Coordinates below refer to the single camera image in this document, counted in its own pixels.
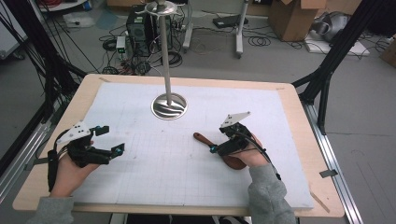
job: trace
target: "metal pole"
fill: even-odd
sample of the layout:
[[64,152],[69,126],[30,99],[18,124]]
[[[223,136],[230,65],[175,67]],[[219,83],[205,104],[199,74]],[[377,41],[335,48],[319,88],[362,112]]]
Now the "metal pole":
[[166,38],[165,16],[160,16],[161,49],[163,52],[163,77],[165,78],[166,103],[172,104],[171,78],[169,75],[168,40]]

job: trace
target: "sweatshirt sleeve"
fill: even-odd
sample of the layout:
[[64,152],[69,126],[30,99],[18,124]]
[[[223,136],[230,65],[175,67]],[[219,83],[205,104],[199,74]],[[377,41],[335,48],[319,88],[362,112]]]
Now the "sweatshirt sleeve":
[[271,165],[249,169],[252,183],[248,188],[253,224],[296,223],[294,212],[285,200],[285,184],[275,176]]
[[69,224],[73,222],[71,211],[74,200],[68,198],[40,199],[35,216],[27,221],[27,224]]

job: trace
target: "floor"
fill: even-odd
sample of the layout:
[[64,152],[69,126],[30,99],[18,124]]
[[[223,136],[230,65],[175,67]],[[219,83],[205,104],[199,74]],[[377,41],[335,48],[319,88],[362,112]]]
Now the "floor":
[[[103,68],[107,63],[100,36],[122,26],[125,13],[108,9],[89,12],[96,22],[90,28],[72,29],[69,33],[92,64]],[[193,18],[194,26],[215,28],[214,15]],[[266,26],[265,18],[250,17],[247,29]],[[270,28],[254,30],[271,32]],[[255,35],[244,32],[244,35]],[[84,71],[94,68],[67,40],[72,64]],[[191,48],[181,52],[182,65],[171,68],[171,77],[194,77],[265,82],[291,83],[315,71],[325,55],[308,53],[305,46],[299,49],[288,43],[270,38],[268,46],[252,46],[244,38],[241,59],[235,55],[234,31],[228,34],[207,30],[194,30]],[[361,43],[369,48],[368,57],[347,56],[335,71],[330,87],[326,131],[335,156],[360,211],[364,223],[394,223],[396,220],[396,114],[395,68],[383,62],[373,46],[376,38],[370,36]],[[118,65],[112,60],[111,65]],[[151,69],[148,76],[159,76],[163,70]],[[0,156],[13,143],[28,120],[43,103],[44,96],[39,79],[28,59],[0,61]],[[8,196],[0,204],[1,223],[24,223],[32,212],[12,209],[12,202],[28,172],[23,172]],[[75,213],[76,223],[108,223],[110,214]],[[301,223],[347,223],[341,218],[301,218]]]

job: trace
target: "white paper sheet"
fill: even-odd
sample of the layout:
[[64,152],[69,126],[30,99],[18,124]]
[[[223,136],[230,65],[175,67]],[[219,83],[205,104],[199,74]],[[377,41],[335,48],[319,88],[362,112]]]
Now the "white paper sheet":
[[84,121],[109,125],[94,137],[102,149],[125,143],[125,153],[99,167],[75,192],[77,202],[161,205],[248,205],[248,168],[235,171],[192,137],[201,133],[215,144],[227,141],[219,131],[228,114],[250,111],[240,122],[255,133],[282,176],[293,208],[313,202],[276,91],[173,86],[188,101],[186,114],[162,120],[151,102],[164,86],[102,84]]

